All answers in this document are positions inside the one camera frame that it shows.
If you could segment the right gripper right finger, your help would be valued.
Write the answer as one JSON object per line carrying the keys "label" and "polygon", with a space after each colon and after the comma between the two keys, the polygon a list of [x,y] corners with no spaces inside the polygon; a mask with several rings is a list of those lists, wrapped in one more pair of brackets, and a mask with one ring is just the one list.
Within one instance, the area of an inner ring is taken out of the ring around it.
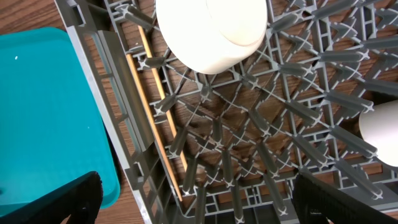
{"label": "right gripper right finger", "polygon": [[292,203],[300,223],[397,224],[397,220],[314,178],[298,174]]}

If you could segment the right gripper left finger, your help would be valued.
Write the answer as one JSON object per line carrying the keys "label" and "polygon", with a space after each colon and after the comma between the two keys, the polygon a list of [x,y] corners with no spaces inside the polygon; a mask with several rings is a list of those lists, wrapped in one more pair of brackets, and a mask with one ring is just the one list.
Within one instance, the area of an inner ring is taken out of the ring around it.
{"label": "right gripper left finger", "polygon": [[90,171],[37,200],[1,217],[1,223],[95,222],[103,201],[100,175]]}

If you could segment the white cup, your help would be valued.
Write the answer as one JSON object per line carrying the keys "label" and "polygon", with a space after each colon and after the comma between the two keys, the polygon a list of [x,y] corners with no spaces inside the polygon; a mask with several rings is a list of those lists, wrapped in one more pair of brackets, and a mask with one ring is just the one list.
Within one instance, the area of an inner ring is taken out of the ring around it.
{"label": "white cup", "polygon": [[397,167],[397,100],[374,107],[373,111],[361,113],[359,130],[362,138],[377,149],[377,158],[392,167]]}

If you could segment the wooden chopstick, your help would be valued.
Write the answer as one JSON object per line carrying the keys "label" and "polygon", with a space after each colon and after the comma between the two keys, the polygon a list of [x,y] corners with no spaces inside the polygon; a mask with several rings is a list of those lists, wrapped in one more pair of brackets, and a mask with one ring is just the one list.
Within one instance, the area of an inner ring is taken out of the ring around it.
{"label": "wooden chopstick", "polygon": [[[148,42],[147,37],[146,37],[145,30],[141,26],[138,26],[138,29],[139,29],[139,33],[140,33],[140,37],[141,37],[142,43],[144,45],[144,50],[146,52],[146,55],[147,55],[148,58],[152,58],[153,55],[152,55],[152,51],[150,49],[149,42]],[[160,95],[161,99],[163,100],[166,97],[166,95],[165,95],[164,88],[162,86],[162,81],[161,81],[161,79],[159,77],[158,69],[152,68],[152,74],[154,76],[155,83],[156,83],[159,95]],[[169,126],[170,126],[170,129],[171,129],[171,132],[173,134],[173,137],[175,137],[177,135],[177,129],[175,127],[174,119],[173,119],[173,117],[171,115],[171,112],[167,111],[166,112],[166,116],[167,116],[167,120],[169,122]],[[187,170],[187,161],[186,161],[186,158],[185,158],[185,154],[183,152],[180,153],[180,160],[182,162],[184,171],[186,171]]]}
{"label": "wooden chopstick", "polygon": [[160,134],[159,134],[159,132],[157,130],[157,126],[155,124],[154,117],[153,117],[152,112],[150,110],[150,106],[149,106],[148,100],[146,98],[146,95],[145,95],[145,92],[144,92],[144,88],[143,88],[142,83],[140,81],[139,74],[138,74],[137,68],[135,66],[135,63],[134,63],[132,55],[127,54],[126,55],[126,60],[127,60],[128,65],[129,65],[129,68],[131,70],[131,73],[133,75],[133,79],[134,79],[134,82],[136,84],[136,88],[138,90],[139,97],[140,97],[140,99],[142,101],[145,114],[146,114],[147,119],[149,121],[150,128],[151,128],[151,130],[153,132],[153,135],[155,137],[155,141],[156,141],[156,143],[157,143],[157,145],[159,147],[159,152],[160,152],[160,155],[162,156],[162,161],[164,162],[166,170],[167,170],[167,173],[170,176],[170,179],[171,179],[171,182],[172,182],[172,188],[174,189],[174,192],[177,194],[178,200],[181,202],[183,200],[182,194],[180,192],[177,179],[176,179],[176,177],[175,177],[175,175],[173,173],[172,167],[170,165],[170,161],[169,161],[169,159],[168,159],[168,157],[166,155],[164,144],[163,144],[163,142],[162,142],[162,140],[160,138]]}

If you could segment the white bowl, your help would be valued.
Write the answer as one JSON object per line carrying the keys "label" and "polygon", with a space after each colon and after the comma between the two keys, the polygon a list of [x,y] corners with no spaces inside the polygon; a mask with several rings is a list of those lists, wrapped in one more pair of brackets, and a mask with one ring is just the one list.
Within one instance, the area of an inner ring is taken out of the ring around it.
{"label": "white bowl", "polygon": [[266,0],[156,0],[165,43],[187,67],[221,73],[253,54],[267,29]]}

